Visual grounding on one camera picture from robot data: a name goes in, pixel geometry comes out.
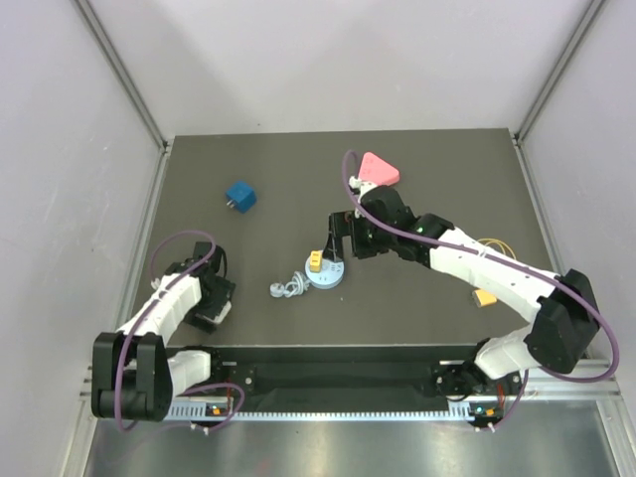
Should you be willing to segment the light blue round socket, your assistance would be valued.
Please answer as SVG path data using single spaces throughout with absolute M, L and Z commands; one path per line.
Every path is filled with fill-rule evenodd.
M 335 288 L 344 278 L 345 262 L 333 261 L 323 258 L 321 260 L 321 269 L 314 272 L 310 269 L 310 258 L 307 258 L 304 264 L 304 274 L 309 283 L 317 289 Z

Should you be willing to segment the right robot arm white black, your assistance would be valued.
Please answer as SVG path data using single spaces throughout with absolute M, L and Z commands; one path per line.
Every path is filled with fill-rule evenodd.
M 342 260 L 344 239 L 350 239 L 358 259 L 392 251 L 493 294 L 526 321 L 503 337 L 479 342 L 458 367 L 475 393 L 484 394 L 500 378 L 524 370 L 570 374 L 600 329 L 586 275 L 575 269 L 558 275 L 522 264 L 438 215 L 415 215 L 389 186 L 364 193 L 357 210 L 330 215 L 324 258 Z

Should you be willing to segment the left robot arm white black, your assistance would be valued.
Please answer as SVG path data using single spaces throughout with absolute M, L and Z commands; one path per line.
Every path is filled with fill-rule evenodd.
M 155 281 L 140 310 L 92 346 L 91 412 L 99 418 L 161 421 L 174 398 L 195 386 L 214 394 L 224 368 L 210 353 L 185 348 L 170 357 L 166 345 L 183 323 L 212 334 L 232 309 L 236 285 L 227 279 L 224 249 L 195 243 L 193 254 L 172 263 Z

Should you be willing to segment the yellow plug adapter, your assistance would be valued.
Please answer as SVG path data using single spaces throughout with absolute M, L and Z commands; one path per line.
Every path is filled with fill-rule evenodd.
M 322 269 L 322 251 L 313 250 L 308 259 L 308 269 L 310 272 L 318 273 Z

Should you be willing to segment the white square charger plug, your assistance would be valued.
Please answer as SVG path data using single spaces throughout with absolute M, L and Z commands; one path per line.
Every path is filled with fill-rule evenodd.
M 231 310 L 232 310 L 232 304 L 230 302 L 227 302 L 212 319 L 212 323 L 215 326 L 221 325 Z

